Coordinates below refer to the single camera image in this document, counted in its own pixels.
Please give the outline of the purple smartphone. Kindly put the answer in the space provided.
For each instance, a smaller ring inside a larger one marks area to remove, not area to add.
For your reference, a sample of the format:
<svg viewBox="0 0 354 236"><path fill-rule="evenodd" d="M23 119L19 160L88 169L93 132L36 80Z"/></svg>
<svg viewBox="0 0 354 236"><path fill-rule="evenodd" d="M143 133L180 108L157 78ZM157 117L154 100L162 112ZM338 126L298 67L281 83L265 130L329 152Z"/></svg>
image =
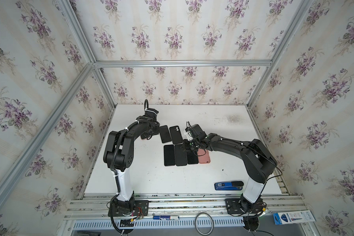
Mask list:
<svg viewBox="0 0 354 236"><path fill-rule="evenodd" d="M199 158L196 151L188 151L186 153L186 157L188 165L195 165L199 163Z"/></svg>

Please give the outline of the black smartphone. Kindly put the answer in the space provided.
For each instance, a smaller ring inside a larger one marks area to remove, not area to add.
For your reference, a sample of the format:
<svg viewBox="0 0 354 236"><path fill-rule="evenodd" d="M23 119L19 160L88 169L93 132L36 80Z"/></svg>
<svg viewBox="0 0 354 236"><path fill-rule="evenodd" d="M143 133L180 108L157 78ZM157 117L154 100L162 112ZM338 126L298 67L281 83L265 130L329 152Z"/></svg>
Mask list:
<svg viewBox="0 0 354 236"><path fill-rule="evenodd" d="M175 166L175 146L174 145L165 145L164 146L164 166Z"/></svg>

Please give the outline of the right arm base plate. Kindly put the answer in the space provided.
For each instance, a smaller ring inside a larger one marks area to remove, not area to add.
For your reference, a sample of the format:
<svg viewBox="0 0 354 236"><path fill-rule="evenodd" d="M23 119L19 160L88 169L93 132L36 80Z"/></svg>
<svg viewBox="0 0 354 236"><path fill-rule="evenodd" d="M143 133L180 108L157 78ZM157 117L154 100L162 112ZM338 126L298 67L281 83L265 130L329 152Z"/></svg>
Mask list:
<svg viewBox="0 0 354 236"><path fill-rule="evenodd" d="M255 203L242 198L230 198L225 200L227 213L232 216L243 216L246 214L259 215L264 212L266 203L259 199Z"/></svg>

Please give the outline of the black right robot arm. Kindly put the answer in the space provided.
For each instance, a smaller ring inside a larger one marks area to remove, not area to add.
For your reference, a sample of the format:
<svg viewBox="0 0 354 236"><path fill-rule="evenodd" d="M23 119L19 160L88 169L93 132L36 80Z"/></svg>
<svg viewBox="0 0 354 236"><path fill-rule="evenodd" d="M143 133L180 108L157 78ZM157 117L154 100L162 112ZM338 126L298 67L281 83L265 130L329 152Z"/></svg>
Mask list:
<svg viewBox="0 0 354 236"><path fill-rule="evenodd" d="M241 159L248 174L248 181L240 199L235 205L238 216L247 213L260 214L265 207L261 199L262 192L277 168L277 161L266 146L258 139L238 141L222 137L215 133L206 134L198 124L186 123L187 142L183 144L186 151L222 152Z"/></svg>

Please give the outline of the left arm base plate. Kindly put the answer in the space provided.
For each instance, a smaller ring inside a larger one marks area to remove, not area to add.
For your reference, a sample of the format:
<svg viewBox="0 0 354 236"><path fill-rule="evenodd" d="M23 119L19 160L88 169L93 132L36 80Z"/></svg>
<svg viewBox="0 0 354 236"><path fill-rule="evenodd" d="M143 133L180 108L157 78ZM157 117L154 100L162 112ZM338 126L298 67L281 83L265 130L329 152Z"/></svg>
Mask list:
<svg viewBox="0 0 354 236"><path fill-rule="evenodd" d="M109 217L120 216L147 216L148 215L149 201L119 201L114 200L113 203L109 202L107 207L109 209Z"/></svg>

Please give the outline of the pink-cased phone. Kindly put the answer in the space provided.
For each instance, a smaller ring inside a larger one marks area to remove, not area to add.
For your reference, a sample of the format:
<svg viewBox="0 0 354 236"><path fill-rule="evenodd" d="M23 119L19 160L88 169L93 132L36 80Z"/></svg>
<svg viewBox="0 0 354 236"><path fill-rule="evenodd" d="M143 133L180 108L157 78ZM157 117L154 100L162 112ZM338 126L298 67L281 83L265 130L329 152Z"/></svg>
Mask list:
<svg viewBox="0 0 354 236"><path fill-rule="evenodd" d="M198 162L199 164L208 164L210 163L209 151L205 149L198 149Z"/></svg>
<svg viewBox="0 0 354 236"><path fill-rule="evenodd" d="M146 139L148 139L148 137L149 137L149 134L148 133L143 133L143 134L141 134L141 139L142 140L146 140Z"/></svg>

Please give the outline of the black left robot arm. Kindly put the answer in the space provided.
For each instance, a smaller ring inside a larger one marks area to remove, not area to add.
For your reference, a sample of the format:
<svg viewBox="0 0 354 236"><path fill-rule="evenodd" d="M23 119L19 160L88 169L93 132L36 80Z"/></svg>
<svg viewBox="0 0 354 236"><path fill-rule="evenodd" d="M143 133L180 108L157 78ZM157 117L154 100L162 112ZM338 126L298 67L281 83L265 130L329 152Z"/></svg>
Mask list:
<svg viewBox="0 0 354 236"><path fill-rule="evenodd" d="M157 121L159 111L144 107L144 114L120 131L111 131L108 135L103 161L113 173L117 192L109 202L110 217L130 215L135 210L134 191L131 186L129 167L134 159L134 143L145 134L147 139L160 132Z"/></svg>

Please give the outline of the black phone case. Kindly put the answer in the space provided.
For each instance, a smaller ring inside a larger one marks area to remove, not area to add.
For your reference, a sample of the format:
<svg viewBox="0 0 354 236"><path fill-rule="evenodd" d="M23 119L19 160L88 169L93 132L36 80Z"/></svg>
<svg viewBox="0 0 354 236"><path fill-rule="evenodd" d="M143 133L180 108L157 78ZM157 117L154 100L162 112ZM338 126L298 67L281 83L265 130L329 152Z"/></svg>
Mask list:
<svg viewBox="0 0 354 236"><path fill-rule="evenodd" d="M178 144L182 144L183 143L181 129L180 129L180 127L178 125L171 126L169 128L169 131L170 131L172 143L174 145L178 145Z"/></svg>
<svg viewBox="0 0 354 236"><path fill-rule="evenodd" d="M182 144L175 145L175 164L176 166L186 166L187 165L187 155L185 148Z"/></svg>

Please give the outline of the black phone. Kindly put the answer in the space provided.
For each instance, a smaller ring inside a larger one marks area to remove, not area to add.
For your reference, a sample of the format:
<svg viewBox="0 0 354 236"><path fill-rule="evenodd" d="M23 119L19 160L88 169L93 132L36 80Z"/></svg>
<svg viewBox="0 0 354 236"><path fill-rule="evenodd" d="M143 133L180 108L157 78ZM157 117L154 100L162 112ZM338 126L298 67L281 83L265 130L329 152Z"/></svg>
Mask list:
<svg viewBox="0 0 354 236"><path fill-rule="evenodd" d="M169 143L172 141L171 135L170 135L170 131L167 125L163 125L160 126L160 131L159 131L159 135L161 138L161 142L163 144L165 143Z"/></svg>

